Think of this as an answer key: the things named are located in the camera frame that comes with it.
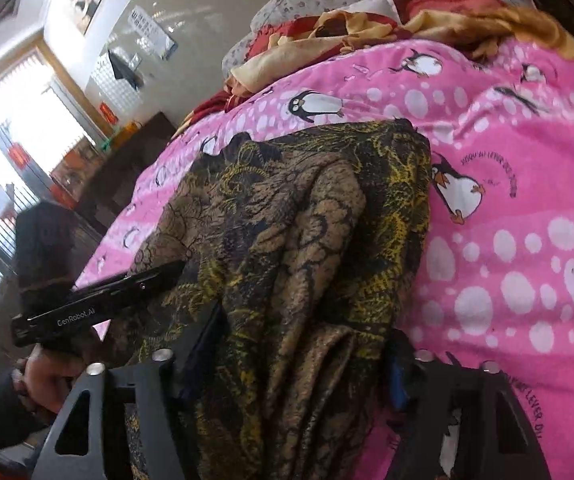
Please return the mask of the person's left hand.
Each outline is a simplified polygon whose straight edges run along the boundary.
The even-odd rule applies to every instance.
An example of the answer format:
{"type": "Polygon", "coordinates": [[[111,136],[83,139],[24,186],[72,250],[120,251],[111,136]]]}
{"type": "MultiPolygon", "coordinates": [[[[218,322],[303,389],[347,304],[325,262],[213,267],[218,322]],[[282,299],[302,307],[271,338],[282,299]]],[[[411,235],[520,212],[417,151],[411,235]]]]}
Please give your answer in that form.
{"type": "Polygon", "coordinates": [[[57,414],[69,396],[71,385],[90,364],[101,360],[101,339],[95,328],[78,333],[71,344],[72,350],[36,344],[12,371],[14,392],[30,412],[57,414]]]}

